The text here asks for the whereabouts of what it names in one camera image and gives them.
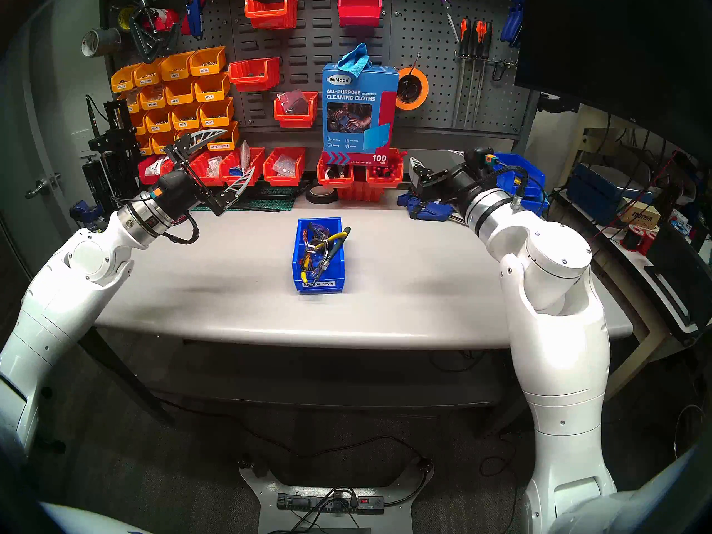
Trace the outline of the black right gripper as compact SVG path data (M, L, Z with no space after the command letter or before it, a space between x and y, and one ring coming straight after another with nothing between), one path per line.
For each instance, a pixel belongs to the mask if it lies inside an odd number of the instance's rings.
M466 164L436 172L411 156L410 170L415 176L415 196L421 201L457 201L461 204L474 200L474 171Z

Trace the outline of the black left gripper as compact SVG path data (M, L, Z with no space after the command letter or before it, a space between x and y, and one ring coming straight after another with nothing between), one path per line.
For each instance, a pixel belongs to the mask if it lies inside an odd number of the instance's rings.
M235 182L213 193L192 169L189 156L226 135L224 128L206 128L179 136L178 144L164 148L173 169L157 181L157 205L167 216L183 216L197 205L207 206L216 216L237 203L251 183L255 168L248 168Z

